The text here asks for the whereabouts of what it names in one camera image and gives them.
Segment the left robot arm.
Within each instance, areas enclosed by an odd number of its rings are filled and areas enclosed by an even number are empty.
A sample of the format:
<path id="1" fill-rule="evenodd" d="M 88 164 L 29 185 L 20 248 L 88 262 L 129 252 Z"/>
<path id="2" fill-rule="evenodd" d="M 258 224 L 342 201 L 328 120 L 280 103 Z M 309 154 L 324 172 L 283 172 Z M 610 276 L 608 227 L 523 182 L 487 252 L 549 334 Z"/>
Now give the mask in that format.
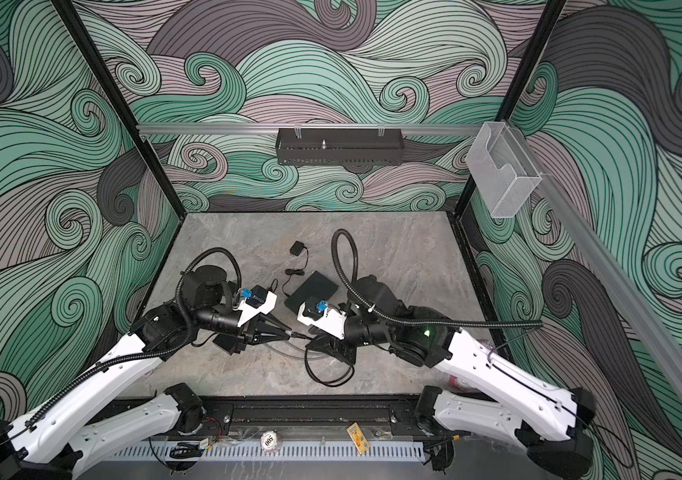
<path id="1" fill-rule="evenodd" d="M 169 431 L 196 434 L 204 406 L 179 383 L 146 403 L 103 420 L 95 417 L 142 376 L 192 344 L 200 331 L 221 336 L 233 349 L 259 344 L 257 325 L 268 319 L 276 294 L 242 276 L 205 264 L 223 247 L 198 255 L 181 273 L 175 297 L 133 323 L 94 365 L 39 407 L 0 420 L 0 479 L 77 479 L 96 464 L 144 439 Z"/>

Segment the ribbed black network switch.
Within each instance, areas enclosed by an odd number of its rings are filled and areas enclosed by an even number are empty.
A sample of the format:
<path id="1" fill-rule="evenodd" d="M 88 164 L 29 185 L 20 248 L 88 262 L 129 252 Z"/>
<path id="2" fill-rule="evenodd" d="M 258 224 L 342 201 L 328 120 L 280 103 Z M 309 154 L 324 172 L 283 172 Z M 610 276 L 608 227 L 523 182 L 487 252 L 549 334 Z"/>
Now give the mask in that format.
<path id="1" fill-rule="evenodd" d="M 239 354 L 246 348 L 243 337 L 223 333 L 218 334 L 213 343 L 229 355 Z"/>

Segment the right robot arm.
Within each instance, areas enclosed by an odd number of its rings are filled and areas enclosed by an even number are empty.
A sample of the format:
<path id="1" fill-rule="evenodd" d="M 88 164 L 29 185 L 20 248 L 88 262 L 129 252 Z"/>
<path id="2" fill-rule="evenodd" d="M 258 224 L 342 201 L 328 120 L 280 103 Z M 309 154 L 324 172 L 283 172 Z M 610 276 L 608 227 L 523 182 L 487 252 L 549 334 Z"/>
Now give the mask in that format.
<path id="1" fill-rule="evenodd" d="M 359 348 L 385 345 L 395 357 L 445 373 L 470 390 L 461 395 L 425 387 L 414 412 L 425 432 L 478 434 L 506 442 L 561 479 L 579 479 L 591 469 L 594 441 L 586 432 L 596 413 L 591 392 L 557 387 L 505 360 L 473 337 L 472 321 L 407 306 L 375 276 L 345 273 L 340 239 L 356 244 L 345 229 L 331 238 L 331 259 L 347 290 L 346 302 L 335 306 L 309 297 L 297 313 L 300 323 L 318 332 L 307 349 L 347 365 L 337 384 L 351 379 Z"/>

